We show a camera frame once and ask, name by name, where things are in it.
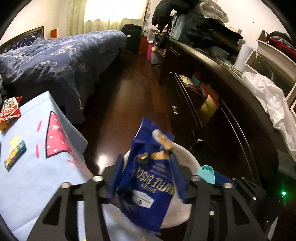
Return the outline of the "blue waffle biscuit bag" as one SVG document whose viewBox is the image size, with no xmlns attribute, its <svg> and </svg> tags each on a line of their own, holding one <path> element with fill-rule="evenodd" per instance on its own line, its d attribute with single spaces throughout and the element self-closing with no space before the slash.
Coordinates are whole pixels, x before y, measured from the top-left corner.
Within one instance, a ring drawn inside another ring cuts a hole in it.
<svg viewBox="0 0 296 241">
<path fill-rule="evenodd" d="M 175 194 L 182 201 L 188 198 L 173 139 L 143 117 L 128 159 L 116 167 L 108 190 L 121 212 L 147 232 L 159 233 Z"/>
</svg>

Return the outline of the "colourful candy tube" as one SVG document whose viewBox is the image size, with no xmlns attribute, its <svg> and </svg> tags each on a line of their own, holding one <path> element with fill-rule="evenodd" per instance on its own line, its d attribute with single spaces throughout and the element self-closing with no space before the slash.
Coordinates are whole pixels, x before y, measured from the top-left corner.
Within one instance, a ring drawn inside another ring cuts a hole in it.
<svg viewBox="0 0 296 241">
<path fill-rule="evenodd" d="M 27 147 L 24 141 L 21 141 L 9 154 L 4 162 L 4 166 L 7 171 L 10 171 L 14 164 L 20 159 L 20 157 L 26 152 Z"/>
</svg>

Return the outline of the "red snack wrapper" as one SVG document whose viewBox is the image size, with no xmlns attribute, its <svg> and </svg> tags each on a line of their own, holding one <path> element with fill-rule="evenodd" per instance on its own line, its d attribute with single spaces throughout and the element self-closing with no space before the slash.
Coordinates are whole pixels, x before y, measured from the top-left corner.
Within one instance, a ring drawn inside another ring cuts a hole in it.
<svg viewBox="0 0 296 241">
<path fill-rule="evenodd" d="M 4 101 L 1 108 L 1 118 L 0 121 L 5 122 L 12 118 L 21 117 L 20 102 L 22 100 L 21 96 L 15 96 L 8 98 Z"/>
</svg>

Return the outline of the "white round trash bin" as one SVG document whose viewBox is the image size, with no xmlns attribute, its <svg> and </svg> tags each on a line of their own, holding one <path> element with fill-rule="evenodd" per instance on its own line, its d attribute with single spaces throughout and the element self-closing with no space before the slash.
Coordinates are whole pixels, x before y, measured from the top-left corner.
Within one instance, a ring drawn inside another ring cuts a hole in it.
<svg viewBox="0 0 296 241">
<path fill-rule="evenodd" d="M 170 172 L 164 151 L 149 156 L 149 163 L 135 163 L 132 176 L 132 202 L 122 200 L 121 212 L 136 226 L 148 232 L 178 226 L 190 217 L 192 205 L 185 204 Z"/>
</svg>

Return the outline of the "dark wooden sideboard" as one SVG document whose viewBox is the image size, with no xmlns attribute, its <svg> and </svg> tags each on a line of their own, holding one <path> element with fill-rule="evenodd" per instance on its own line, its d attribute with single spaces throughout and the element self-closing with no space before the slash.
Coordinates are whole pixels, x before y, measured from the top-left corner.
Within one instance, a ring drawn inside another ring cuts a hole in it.
<svg viewBox="0 0 296 241">
<path fill-rule="evenodd" d="M 202 51 L 170 40 L 159 83 L 175 141 L 200 165 L 262 187 L 269 214 L 295 221 L 295 163 L 241 78 Z"/>
</svg>

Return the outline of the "light blue patterned table cloth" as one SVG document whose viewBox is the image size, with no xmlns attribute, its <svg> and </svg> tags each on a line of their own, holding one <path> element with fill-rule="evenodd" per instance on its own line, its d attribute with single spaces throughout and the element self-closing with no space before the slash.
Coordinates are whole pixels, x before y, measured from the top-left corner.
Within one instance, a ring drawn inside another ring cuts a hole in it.
<svg viewBox="0 0 296 241">
<path fill-rule="evenodd" d="M 20 112 L 1 133 L 2 163 L 17 144 L 26 145 L 11 169 L 1 165 L 1 216 L 18 240 L 26 240 L 60 185 L 84 183 L 92 174 L 83 157 L 87 140 L 49 92 L 24 104 Z"/>
</svg>

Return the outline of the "white plastic bag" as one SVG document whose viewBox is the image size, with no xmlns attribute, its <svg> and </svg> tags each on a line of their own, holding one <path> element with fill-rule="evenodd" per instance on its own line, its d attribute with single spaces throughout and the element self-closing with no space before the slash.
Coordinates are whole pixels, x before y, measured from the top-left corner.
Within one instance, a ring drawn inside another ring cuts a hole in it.
<svg viewBox="0 0 296 241">
<path fill-rule="evenodd" d="M 295 121 L 283 91 L 261 74 L 243 72 L 242 82 L 259 100 L 269 115 L 273 127 L 281 132 L 285 144 L 295 160 Z"/>
</svg>

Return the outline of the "bed with blue duvet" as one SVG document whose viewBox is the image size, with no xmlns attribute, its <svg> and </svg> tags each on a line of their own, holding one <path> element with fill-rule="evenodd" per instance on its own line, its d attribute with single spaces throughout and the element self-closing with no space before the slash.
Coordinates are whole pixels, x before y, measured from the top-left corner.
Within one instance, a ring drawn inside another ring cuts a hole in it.
<svg viewBox="0 0 296 241">
<path fill-rule="evenodd" d="M 125 44 L 118 30 L 56 39 L 31 34 L 29 43 L 1 52 L 1 89 L 23 103 L 48 91 L 67 119 L 81 124 L 96 81 Z"/>
</svg>

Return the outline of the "pink storage bin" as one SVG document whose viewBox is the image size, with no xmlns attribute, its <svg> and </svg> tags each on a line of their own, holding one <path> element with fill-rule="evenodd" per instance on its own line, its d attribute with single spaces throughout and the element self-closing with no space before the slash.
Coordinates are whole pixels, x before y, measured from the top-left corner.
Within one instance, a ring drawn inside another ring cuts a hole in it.
<svg viewBox="0 0 296 241">
<path fill-rule="evenodd" d="M 154 45 L 152 43 L 148 43 L 147 45 L 147 60 L 151 60 L 153 46 Z"/>
</svg>

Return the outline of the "black suitcase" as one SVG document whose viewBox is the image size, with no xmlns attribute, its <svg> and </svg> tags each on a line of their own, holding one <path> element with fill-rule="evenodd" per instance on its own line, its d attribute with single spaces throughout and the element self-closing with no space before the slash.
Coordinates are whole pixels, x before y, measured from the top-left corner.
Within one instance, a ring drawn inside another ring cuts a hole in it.
<svg viewBox="0 0 296 241">
<path fill-rule="evenodd" d="M 134 24 L 126 24 L 121 31 L 126 35 L 125 51 L 138 53 L 140 39 L 142 35 L 142 27 Z"/>
</svg>

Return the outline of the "pile of dark clothes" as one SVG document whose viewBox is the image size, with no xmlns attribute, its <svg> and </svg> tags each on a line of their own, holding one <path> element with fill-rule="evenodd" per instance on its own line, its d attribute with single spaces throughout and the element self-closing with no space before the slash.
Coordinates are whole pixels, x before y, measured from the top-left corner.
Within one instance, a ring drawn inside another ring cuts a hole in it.
<svg viewBox="0 0 296 241">
<path fill-rule="evenodd" d="M 171 38 L 202 50 L 214 46 L 230 55 L 238 54 L 243 37 L 225 26 L 227 13 L 214 1 L 160 1 L 151 23 L 160 31 L 171 30 Z"/>
</svg>

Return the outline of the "pale window curtain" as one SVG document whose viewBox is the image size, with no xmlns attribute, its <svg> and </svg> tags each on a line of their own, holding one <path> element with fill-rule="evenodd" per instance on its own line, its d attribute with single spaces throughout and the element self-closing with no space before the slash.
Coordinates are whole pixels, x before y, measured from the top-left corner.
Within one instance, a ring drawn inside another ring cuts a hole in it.
<svg viewBox="0 0 296 241">
<path fill-rule="evenodd" d="M 143 26 L 148 1 L 70 1 L 67 35 Z"/>
</svg>

